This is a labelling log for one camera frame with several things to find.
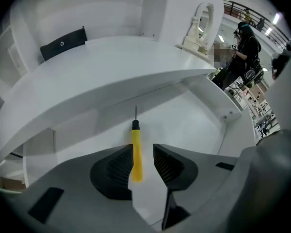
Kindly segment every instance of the ceiling light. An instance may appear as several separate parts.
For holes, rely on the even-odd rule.
[[[223,37],[220,36],[220,35],[218,35],[218,36],[219,36],[220,40],[221,40],[222,42],[224,42]]]
[[[273,29],[268,28],[268,30],[265,32],[266,35],[268,35]]]
[[[279,18],[280,18],[280,15],[277,13],[274,20],[273,20],[273,24],[276,24],[278,22]]]

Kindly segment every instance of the yellow screwdriver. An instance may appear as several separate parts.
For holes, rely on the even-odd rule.
[[[132,168],[132,180],[134,182],[142,181],[142,157],[140,142],[140,127],[137,120],[137,105],[135,107],[135,120],[132,122],[131,139],[133,145],[134,166]]]

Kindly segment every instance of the screwdriver handle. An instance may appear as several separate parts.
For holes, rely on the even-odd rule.
[[[132,130],[131,139],[132,139],[132,145],[133,145],[133,158],[134,158],[134,166],[132,168],[132,180],[134,182],[141,182],[142,181],[142,157],[141,157],[140,130]]]

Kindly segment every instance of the railing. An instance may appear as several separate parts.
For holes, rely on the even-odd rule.
[[[265,34],[266,31],[271,28],[272,31],[265,35],[267,38],[270,39],[280,50],[283,50],[286,48],[286,42],[289,41],[289,39],[286,37],[286,35],[277,27],[275,26],[269,19],[262,16],[260,13],[233,1],[227,1],[224,0],[224,13],[228,14],[232,17],[235,17],[241,21],[245,21],[245,9],[249,10],[250,13],[250,21],[249,25],[259,30],[261,33]],[[264,27],[262,29],[259,29],[257,27],[260,18],[264,19]]]

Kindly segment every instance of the black backpack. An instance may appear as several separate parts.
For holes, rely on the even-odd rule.
[[[264,72],[262,71],[262,66],[260,64],[259,51],[257,55],[254,57],[254,59],[252,60],[252,62],[246,63],[246,64],[247,65],[246,65],[245,71],[242,75],[243,85],[246,85],[246,86],[249,85],[253,80],[255,80],[257,76],[259,76],[260,79],[263,79]]]

